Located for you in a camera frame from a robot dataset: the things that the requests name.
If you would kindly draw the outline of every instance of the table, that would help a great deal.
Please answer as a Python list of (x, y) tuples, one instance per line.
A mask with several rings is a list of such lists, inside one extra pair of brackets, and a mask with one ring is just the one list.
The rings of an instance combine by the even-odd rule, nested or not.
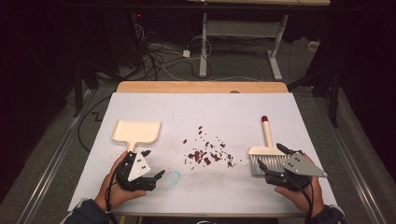
[[(274, 186), (250, 175), (248, 148), (264, 141), (262, 111), (274, 124), (275, 142), (304, 148), (321, 167), (294, 98), (283, 83), (122, 82), (111, 98), (69, 209), (81, 198), (94, 196), (103, 176), (125, 150), (110, 138), (116, 120), (156, 119), (163, 126), (157, 142), (148, 146), (151, 154), (147, 161), (153, 171), (165, 169), (166, 173), (148, 196), (125, 203), (115, 213), (142, 217), (300, 216), (291, 202), (274, 192)], [(233, 155), (232, 167), (222, 161), (210, 166), (189, 163), (184, 154), (197, 146), (197, 139), (201, 141), (196, 136), (197, 120), (207, 133), (204, 143), (227, 146), (223, 152)], [(321, 178), (320, 183), (325, 203), (336, 203), (327, 179)]]
[[(330, 0), (207, 0), (208, 3), (225, 3), (225, 4), (254, 4), (254, 5), (302, 5), (302, 6), (328, 6)], [(206, 77), (207, 66), (207, 36), (208, 35), (230, 35), (230, 36), (253, 36), (253, 37), (274, 37), (275, 42), (271, 50), (267, 51), (268, 60), (273, 71), (276, 81), (282, 80), (279, 67), (276, 62), (276, 54), (282, 40), (283, 32), (286, 28), (289, 15), (283, 15), (280, 22), (258, 22), (258, 21), (214, 21), (207, 18), (204, 13), (203, 31), (202, 31), (202, 53), (200, 61), (200, 77)]]

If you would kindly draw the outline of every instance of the brush bristles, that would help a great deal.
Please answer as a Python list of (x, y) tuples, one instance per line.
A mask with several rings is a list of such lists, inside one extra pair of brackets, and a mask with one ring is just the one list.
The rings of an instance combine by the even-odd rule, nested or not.
[(267, 166), (268, 170), (283, 173), (285, 172), (285, 170), (283, 169), (282, 163), (287, 158), (288, 158), (287, 156), (250, 155), (251, 173), (253, 175), (264, 175), (264, 171), (260, 169), (257, 159), (262, 161), (262, 163), (264, 163)]

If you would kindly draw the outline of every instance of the person's arm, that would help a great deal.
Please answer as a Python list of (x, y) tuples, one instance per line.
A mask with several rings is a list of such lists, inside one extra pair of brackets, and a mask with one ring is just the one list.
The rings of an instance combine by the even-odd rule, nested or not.
[[(276, 187), (275, 191), (287, 199), (291, 200), (296, 207), (304, 214), (308, 215), (309, 204), (305, 196), (300, 191), (291, 191), (283, 187)], [(321, 223), (346, 223), (344, 212), (336, 205), (325, 205), (323, 202), (322, 191), (318, 181), (317, 176), (312, 176), (311, 185), (304, 189), (306, 194), (312, 200), (314, 198), (311, 223), (321, 224)]]
[[(106, 190), (110, 184), (110, 179), (116, 167), (127, 156), (125, 151), (113, 164), (110, 173), (106, 175), (98, 195), (94, 200), (83, 200), (76, 208), (62, 221), (61, 224), (78, 224), (78, 223), (108, 223), (108, 215), (106, 214)], [(123, 203), (146, 195), (145, 190), (128, 191), (120, 187), (113, 179), (114, 185), (111, 188), (110, 204), (113, 209), (119, 207)]]

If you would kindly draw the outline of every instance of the wooden table edge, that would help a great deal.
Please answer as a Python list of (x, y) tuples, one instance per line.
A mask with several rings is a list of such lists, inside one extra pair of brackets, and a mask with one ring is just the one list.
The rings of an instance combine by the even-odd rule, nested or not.
[(151, 93), (285, 93), (283, 82), (123, 81), (117, 92)]

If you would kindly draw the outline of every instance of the white metal frame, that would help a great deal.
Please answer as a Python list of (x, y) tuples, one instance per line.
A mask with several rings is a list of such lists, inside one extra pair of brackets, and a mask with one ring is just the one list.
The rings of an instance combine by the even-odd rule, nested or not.
[(206, 77), (208, 35), (255, 36), (274, 37), (275, 43), (272, 50), (267, 51), (268, 60), (276, 81), (281, 81), (282, 76), (276, 62), (276, 53), (282, 40), (289, 15), (283, 15), (281, 22), (252, 22), (252, 21), (209, 21), (204, 13), (202, 29), (202, 51), (200, 62), (200, 77)]

